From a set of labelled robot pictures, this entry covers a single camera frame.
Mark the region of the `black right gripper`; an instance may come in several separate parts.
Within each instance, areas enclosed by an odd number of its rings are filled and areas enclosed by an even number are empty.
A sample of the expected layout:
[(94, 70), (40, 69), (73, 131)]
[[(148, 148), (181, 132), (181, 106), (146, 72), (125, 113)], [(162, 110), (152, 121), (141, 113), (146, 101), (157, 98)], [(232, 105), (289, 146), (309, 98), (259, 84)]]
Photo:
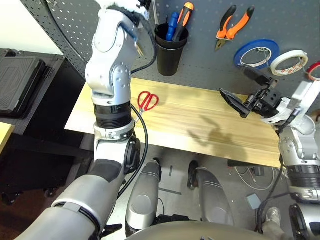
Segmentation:
[[(241, 66), (241, 72), (260, 86), (270, 86), (272, 84), (273, 80), (271, 77), (267, 77), (263, 72), (254, 67)], [(242, 118), (246, 118), (250, 114), (250, 111), (264, 118), (271, 118), (279, 113), (277, 107), (281, 103), (282, 94), (273, 87), (267, 87), (255, 94), (251, 94), (246, 100), (246, 106), (233, 93), (222, 88), (219, 89), (219, 92), (226, 103), (236, 110)]]

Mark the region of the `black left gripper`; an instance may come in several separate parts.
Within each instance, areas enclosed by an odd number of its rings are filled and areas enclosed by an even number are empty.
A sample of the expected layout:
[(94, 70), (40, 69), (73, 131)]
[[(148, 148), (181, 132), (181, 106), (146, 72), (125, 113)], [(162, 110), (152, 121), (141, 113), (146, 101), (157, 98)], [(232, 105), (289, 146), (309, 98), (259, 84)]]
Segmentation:
[(138, 0), (139, 4), (138, 7), (144, 7), (147, 11), (150, 10), (150, 6), (152, 3), (152, 0)]

